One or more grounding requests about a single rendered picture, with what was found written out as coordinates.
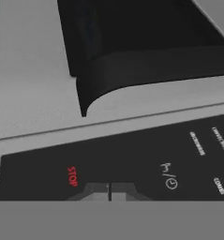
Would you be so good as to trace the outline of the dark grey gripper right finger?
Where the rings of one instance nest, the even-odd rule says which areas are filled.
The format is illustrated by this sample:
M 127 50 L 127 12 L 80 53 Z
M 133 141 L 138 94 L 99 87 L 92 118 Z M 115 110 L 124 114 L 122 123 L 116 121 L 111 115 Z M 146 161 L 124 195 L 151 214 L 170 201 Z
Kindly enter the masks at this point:
M 149 198 L 137 191 L 133 183 L 112 183 L 110 187 L 111 202 L 151 202 Z

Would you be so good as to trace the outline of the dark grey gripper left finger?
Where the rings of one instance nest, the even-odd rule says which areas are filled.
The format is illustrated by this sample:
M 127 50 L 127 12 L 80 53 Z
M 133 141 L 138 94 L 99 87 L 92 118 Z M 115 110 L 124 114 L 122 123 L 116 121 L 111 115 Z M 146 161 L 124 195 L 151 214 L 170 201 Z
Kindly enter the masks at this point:
M 107 202 L 109 200 L 109 184 L 87 183 L 82 192 L 71 195 L 68 200 L 73 202 Z

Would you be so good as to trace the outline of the grey microwave with black panel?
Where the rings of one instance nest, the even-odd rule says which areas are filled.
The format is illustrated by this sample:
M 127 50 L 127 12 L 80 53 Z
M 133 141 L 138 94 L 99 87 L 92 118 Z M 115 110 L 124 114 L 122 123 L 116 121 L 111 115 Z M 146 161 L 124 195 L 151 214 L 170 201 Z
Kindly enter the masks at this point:
M 0 201 L 68 201 L 133 183 L 152 201 L 224 201 L 224 113 L 121 132 L 80 128 L 0 141 Z

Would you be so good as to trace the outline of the grey microwave door, black window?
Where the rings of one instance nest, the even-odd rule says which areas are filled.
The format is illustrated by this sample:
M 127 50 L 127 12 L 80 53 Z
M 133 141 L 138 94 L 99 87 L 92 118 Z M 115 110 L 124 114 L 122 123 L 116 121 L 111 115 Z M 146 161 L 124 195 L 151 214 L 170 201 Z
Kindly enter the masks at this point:
M 80 128 L 121 132 L 224 113 L 224 76 L 133 86 L 82 115 L 56 0 L 0 0 L 0 141 Z

